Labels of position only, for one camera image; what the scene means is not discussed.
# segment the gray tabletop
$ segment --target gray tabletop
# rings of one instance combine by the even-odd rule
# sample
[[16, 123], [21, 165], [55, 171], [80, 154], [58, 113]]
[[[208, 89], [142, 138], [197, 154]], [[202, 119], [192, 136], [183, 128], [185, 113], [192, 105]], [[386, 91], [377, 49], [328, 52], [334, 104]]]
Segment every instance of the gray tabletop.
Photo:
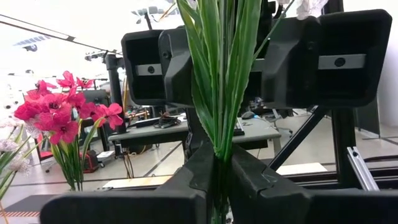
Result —
[[[268, 121], [256, 118], [244, 121], [239, 118], [239, 120], [242, 124], [244, 135], [235, 136], [233, 138], [234, 143], [280, 138], [280, 133], [275, 130]], [[144, 128], [129, 128], [127, 129], [126, 133], [112, 135], [108, 138], [108, 140], [119, 141], [148, 136], [153, 136], [154, 138], [156, 138], [156, 136], [160, 134], [172, 134], [186, 131], [188, 131], [188, 124], [186, 121], [183, 121], [177, 126], [165, 129], [154, 128], [153, 126], [148, 126]]]

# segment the red flower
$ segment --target red flower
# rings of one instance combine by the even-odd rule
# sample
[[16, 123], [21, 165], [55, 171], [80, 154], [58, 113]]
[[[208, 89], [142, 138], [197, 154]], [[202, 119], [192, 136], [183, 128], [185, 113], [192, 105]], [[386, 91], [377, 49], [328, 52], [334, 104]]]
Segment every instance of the red flower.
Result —
[[41, 131], [57, 131], [59, 126], [68, 124], [72, 118], [72, 107], [68, 104], [62, 105], [55, 113], [41, 113], [34, 124]]
[[67, 97], [67, 102], [70, 103], [73, 107], [75, 107], [78, 111], [80, 111], [81, 107], [86, 102], [86, 98], [83, 93], [69, 94]]
[[100, 105], [100, 107], [105, 110], [105, 118], [108, 120], [109, 126], [113, 130], [115, 130], [116, 126], [123, 124], [123, 119], [119, 117], [119, 113], [122, 113], [123, 109], [117, 103], [112, 103], [109, 108], [104, 105]]
[[81, 119], [90, 118], [91, 116], [95, 115], [95, 110], [96, 110], [96, 106], [94, 103], [92, 103], [92, 102], [85, 103], [81, 106], [81, 108], [79, 110], [79, 117]]
[[79, 124], [76, 121], [70, 121], [67, 124], [58, 125], [55, 128], [54, 134], [50, 138], [52, 144], [58, 144], [60, 140], [69, 144], [75, 140], [76, 135], [79, 132]]
[[65, 98], [66, 96], [62, 93], [48, 94], [42, 98], [42, 104], [48, 108], [51, 113], [54, 113], [61, 108]]
[[38, 81], [35, 85], [36, 85], [36, 89], [29, 90], [27, 92], [27, 94], [31, 100], [38, 100], [41, 96], [51, 94], [51, 91], [48, 90], [47, 88], [56, 88], [55, 85], [53, 85], [51, 83], [46, 83], [44, 80]]
[[36, 115], [45, 111], [45, 108], [38, 103], [26, 101], [15, 110], [14, 116], [23, 121], [28, 121], [35, 118]]
[[58, 80], [57, 79], [57, 83], [62, 87], [62, 88], [72, 88], [75, 86], [75, 79], [73, 78], [73, 74], [68, 72], [68, 71], [64, 71], [63, 73], [63, 77], [65, 78], [64, 80]]
[[[96, 106], [94, 103], [85, 103], [79, 111], [79, 116], [81, 119], [92, 118], [94, 121], [104, 118], [106, 116], [106, 111], [100, 106]], [[105, 123], [102, 121], [99, 126], [101, 127]]]
[[80, 80], [79, 78], [76, 79], [77, 79], [77, 85], [82, 88], [90, 88], [94, 84], [94, 80]]

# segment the black metal bar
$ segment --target black metal bar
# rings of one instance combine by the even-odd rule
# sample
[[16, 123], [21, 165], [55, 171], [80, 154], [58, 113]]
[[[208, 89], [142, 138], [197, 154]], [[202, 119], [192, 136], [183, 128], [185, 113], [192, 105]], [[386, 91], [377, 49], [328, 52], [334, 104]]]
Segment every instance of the black metal bar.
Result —
[[108, 137], [105, 132], [105, 127], [102, 126], [102, 127], [98, 128], [97, 133], [99, 134], [99, 136], [101, 138], [101, 143], [102, 143], [102, 147], [104, 148], [104, 152], [109, 151]]
[[[105, 56], [106, 69], [109, 73], [109, 85], [111, 87], [111, 101], [117, 103], [123, 108], [122, 92], [120, 89], [120, 80], [118, 68], [121, 67], [121, 58], [117, 58], [116, 55], [107, 54]], [[124, 111], [119, 114], [120, 118], [124, 120]], [[116, 132], [119, 134], [126, 132], [126, 124], [116, 127]]]
[[144, 18], [145, 18], [145, 21], [147, 22], [148, 29], [149, 29], [149, 30], [152, 30], [152, 24], [150, 23], [150, 19], [149, 19], [148, 12], [145, 12]]
[[344, 12], [343, 0], [329, 0], [323, 7], [323, 14]]
[[317, 107], [311, 114], [309, 119], [301, 126], [301, 128], [289, 139], [284, 148], [275, 156], [269, 164], [273, 170], [277, 170], [286, 159], [295, 151], [301, 142], [310, 134], [319, 121], [327, 114], [329, 109]]
[[187, 162], [193, 153], [195, 153], [202, 144], [210, 142], [210, 139], [200, 124], [195, 109], [186, 108], [185, 114], [187, 115], [188, 136], [185, 141], [184, 159], [185, 162]]
[[353, 109], [333, 109], [331, 111], [331, 123], [338, 182], [344, 188], [360, 187], [349, 163], [347, 151], [347, 147], [356, 146]]

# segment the metal pole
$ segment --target metal pole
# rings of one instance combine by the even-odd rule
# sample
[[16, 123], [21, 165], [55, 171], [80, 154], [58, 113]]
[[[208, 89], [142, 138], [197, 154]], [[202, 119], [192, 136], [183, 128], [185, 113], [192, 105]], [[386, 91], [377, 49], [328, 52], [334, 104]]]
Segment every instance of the metal pole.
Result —
[[363, 190], [379, 190], [377, 183], [374, 181], [372, 174], [363, 161], [356, 147], [348, 147], [348, 159], [351, 163], [355, 174], [362, 186]]
[[333, 109], [331, 122], [338, 182], [343, 188], [360, 187], [347, 152], [347, 147], [356, 146], [353, 109]]
[[[118, 68], [121, 67], [121, 58], [116, 58], [116, 55], [107, 54], [105, 56], [106, 69], [109, 73], [109, 85], [111, 87], [111, 101], [117, 103], [123, 108], [123, 99], [120, 89], [119, 73]], [[119, 117], [124, 121], [124, 111], [119, 114]], [[122, 125], [116, 127], [116, 132], [122, 134], [126, 132], [126, 124], [123, 122]]]
[[301, 126], [301, 128], [289, 139], [284, 148], [275, 156], [269, 164], [273, 170], [277, 170], [295, 149], [303, 142], [303, 140], [310, 134], [319, 121], [327, 114], [329, 109], [321, 106], [317, 107], [311, 114], [309, 119]]

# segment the floor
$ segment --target floor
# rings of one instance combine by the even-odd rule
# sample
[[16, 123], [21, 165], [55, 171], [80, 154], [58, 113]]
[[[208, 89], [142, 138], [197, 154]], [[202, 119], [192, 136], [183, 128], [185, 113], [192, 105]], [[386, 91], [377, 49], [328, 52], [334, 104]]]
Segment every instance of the floor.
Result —
[[[279, 127], [290, 128], [293, 132], [296, 132], [308, 117], [309, 114], [302, 112], [298, 116], [278, 121], [277, 125]], [[382, 126], [382, 136], [383, 130], [387, 130], [385, 131], [385, 136], [398, 135], [398, 129]], [[282, 136], [282, 145], [288, 140], [288, 136]], [[369, 137], [369, 133], [357, 131], [356, 140], [358, 149], [363, 158], [398, 154], [398, 138], [389, 138], [388, 141], [385, 139], [372, 139]], [[96, 149], [96, 151], [100, 151], [101, 144], [95, 142], [92, 148]], [[269, 147], [266, 149], [255, 149], [249, 152], [256, 157], [258, 155], [259, 159], [272, 158], [274, 156], [272, 142], [269, 142]], [[136, 177], [173, 174], [175, 170], [183, 164], [182, 146], [179, 145], [179, 142], [161, 144], [157, 149], [153, 148], [141, 155], [132, 156], [131, 160]], [[52, 163], [51, 160], [45, 161], [40, 165], [37, 155], [34, 154], [32, 162], [33, 167], [29, 176], [17, 175], [15, 178], [12, 186], [2, 200], [3, 207], [12, 205], [30, 195], [61, 194], [68, 190], [68, 185], [64, 183], [62, 171], [59, 166], [54, 165], [49, 173], [45, 173], [47, 166]], [[289, 157], [284, 165], [314, 162], [320, 163], [327, 170], [335, 169], [331, 120], [328, 118], [323, 118], [321, 120], [318, 126], [307, 136], [304, 142]], [[95, 190], [102, 187], [111, 179], [126, 178], [126, 171], [121, 160], [110, 159], [106, 161], [105, 164], [105, 168], [101, 168], [92, 174], [85, 174], [85, 190]], [[369, 164], [369, 167], [381, 166], [398, 166], [398, 162], [378, 162]], [[9, 223], [12, 224], [38, 223], [37, 218], [34, 217], [9, 217], [8, 220]]]

